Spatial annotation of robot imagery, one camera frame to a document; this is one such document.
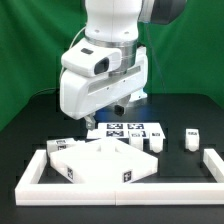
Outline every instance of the black tabletop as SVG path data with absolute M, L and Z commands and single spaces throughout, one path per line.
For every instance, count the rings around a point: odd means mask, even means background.
M 160 122 L 164 150 L 154 154 L 144 141 L 144 151 L 159 159 L 158 173 L 138 182 L 215 182 L 203 164 L 203 149 L 214 148 L 224 158 L 224 111 L 209 97 L 196 94 L 151 95 L 144 105 L 128 108 L 119 117 L 111 108 L 97 112 L 97 122 Z M 186 128 L 197 128 L 200 149 L 184 148 Z M 47 206 L 17 207 L 14 189 L 36 149 L 46 149 L 50 139 L 85 140 L 83 119 L 75 121 L 59 108 L 58 95 L 33 98 L 0 132 L 0 223 L 223 223 L 223 205 L 204 206 Z M 49 164 L 40 182 L 66 182 Z

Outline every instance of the green wall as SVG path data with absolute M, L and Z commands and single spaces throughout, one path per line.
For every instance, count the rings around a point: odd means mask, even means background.
M 61 54 L 85 26 L 79 0 L 0 2 L 0 129 L 39 90 L 58 87 Z M 149 46 L 144 26 L 140 40 Z M 188 0 L 168 26 L 149 25 L 156 55 L 147 92 L 202 93 L 224 107 L 224 1 Z

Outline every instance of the white foam block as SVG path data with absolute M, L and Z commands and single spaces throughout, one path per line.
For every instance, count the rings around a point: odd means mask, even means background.
M 73 183 L 133 182 L 157 172 L 158 159 L 117 139 L 51 153 L 51 166 Z
M 77 142 L 73 138 L 49 140 L 47 141 L 48 156 L 50 156 L 52 152 L 64 150 L 66 148 L 73 147 L 76 144 Z
M 192 152 L 199 149 L 199 131 L 198 129 L 186 129 L 185 148 Z
M 143 137 L 140 130 L 129 131 L 129 145 L 143 151 Z
M 151 130 L 149 133 L 149 149 L 155 153 L 163 150 L 163 137 L 162 133 L 157 130 Z
M 224 162 L 214 149 L 205 149 L 203 161 L 218 183 L 224 183 Z
M 116 190 L 116 205 L 223 204 L 224 184 L 130 184 Z

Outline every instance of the small white cube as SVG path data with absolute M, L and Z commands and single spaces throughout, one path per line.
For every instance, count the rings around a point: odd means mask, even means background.
M 130 130 L 129 134 L 129 145 L 143 151 L 143 137 L 140 130 Z
M 163 136 L 160 132 L 151 131 L 149 133 L 149 149 L 155 153 L 163 150 Z
M 77 142 L 73 138 L 49 140 L 47 141 L 48 156 L 50 156 L 52 152 L 67 149 L 72 146 L 75 146 L 76 144 Z
M 199 149 L 199 131 L 198 129 L 186 129 L 185 136 L 185 148 L 191 152 L 195 152 Z

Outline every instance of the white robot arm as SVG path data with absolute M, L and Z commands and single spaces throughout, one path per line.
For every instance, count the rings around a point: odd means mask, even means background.
M 137 47 L 138 21 L 167 24 L 186 0 L 85 0 L 85 37 L 62 56 L 60 106 L 74 119 L 95 128 L 95 112 L 116 102 L 124 113 L 130 95 L 147 81 L 145 47 Z

